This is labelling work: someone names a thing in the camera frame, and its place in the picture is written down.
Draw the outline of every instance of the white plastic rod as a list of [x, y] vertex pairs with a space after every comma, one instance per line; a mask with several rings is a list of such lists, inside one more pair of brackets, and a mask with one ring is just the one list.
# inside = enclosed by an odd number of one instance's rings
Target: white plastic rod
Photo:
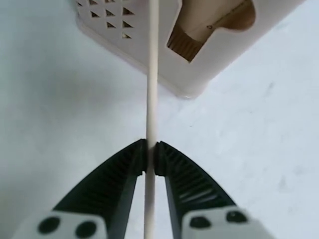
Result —
[[145, 176], [144, 239], [154, 238], [155, 172], [153, 151], [157, 142], [157, 99], [159, 61], [159, 0], [149, 0], [149, 71], [147, 87], [148, 168]]

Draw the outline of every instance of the white rod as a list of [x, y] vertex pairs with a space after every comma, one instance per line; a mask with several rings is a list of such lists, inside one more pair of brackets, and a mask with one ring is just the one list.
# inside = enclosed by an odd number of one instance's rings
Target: white rod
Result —
[[149, 0], [149, 68], [147, 87], [148, 168], [145, 176], [144, 239], [154, 238], [155, 173], [153, 151], [157, 142], [157, 93], [159, 57], [159, 0]]

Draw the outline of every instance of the black circle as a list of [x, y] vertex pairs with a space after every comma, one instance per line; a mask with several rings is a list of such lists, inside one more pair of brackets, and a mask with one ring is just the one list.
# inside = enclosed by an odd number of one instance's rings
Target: black circle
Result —
[[41, 234], [49, 234], [54, 232], [60, 225], [60, 219], [58, 217], [49, 217], [44, 219], [38, 226], [38, 231]]
[[89, 238], [94, 235], [96, 224], [93, 221], [86, 221], [78, 225], [75, 234], [78, 238]]
[[230, 223], [245, 223], [247, 217], [239, 211], [230, 211], [226, 215], [226, 220]]
[[191, 228], [209, 228], [211, 227], [210, 221], [205, 217], [194, 217], [189, 223]]

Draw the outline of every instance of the white table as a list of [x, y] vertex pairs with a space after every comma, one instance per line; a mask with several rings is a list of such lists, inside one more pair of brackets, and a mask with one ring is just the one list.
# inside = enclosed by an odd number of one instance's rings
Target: white table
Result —
[[[196, 100], [159, 89], [159, 140], [203, 167], [279, 239], [315, 239], [319, 2], [308, 0]], [[144, 137], [146, 77], [83, 35], [67, 0], [0, 3], [0, 238]], [[143, 179], [128, 239], [143, 234]], [[171, 238], [158, 180], [156, 238]]]

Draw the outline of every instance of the ridged grip texture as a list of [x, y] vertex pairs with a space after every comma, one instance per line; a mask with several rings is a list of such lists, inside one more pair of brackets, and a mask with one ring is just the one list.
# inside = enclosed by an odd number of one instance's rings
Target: ridged grip texture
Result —
[[165, 177], [174, 239], [181, 238], [181, 223], [186, 213], [235, 205], [204, 170], [164, 142], [156, 145], [155, 174]]
[[147, 145], [141, 139], [102, 163], [53, 210], [101, 216], [109, 239], [123, 239], [136, 179], [146, 168]]

